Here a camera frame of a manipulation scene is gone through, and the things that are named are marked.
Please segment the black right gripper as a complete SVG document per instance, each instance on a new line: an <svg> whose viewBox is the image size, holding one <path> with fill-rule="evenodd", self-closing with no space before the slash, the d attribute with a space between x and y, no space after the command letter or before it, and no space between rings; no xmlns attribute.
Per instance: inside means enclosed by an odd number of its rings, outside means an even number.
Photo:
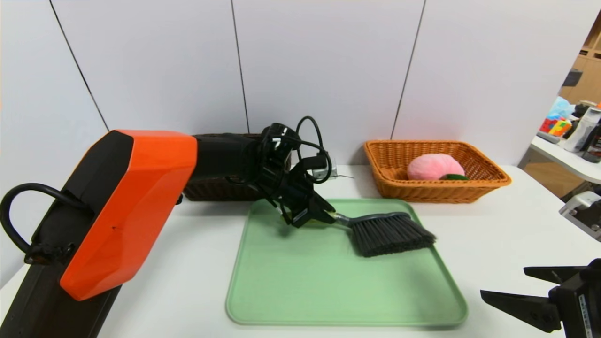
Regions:
<svg viewBox="0 0 601 338"><path fill-rule="evenodd" d="M579 267L524 267L524 274L558 284L548 297L481 290L486 304L543 332L567 338L601 336L601 260Z"/></svg>

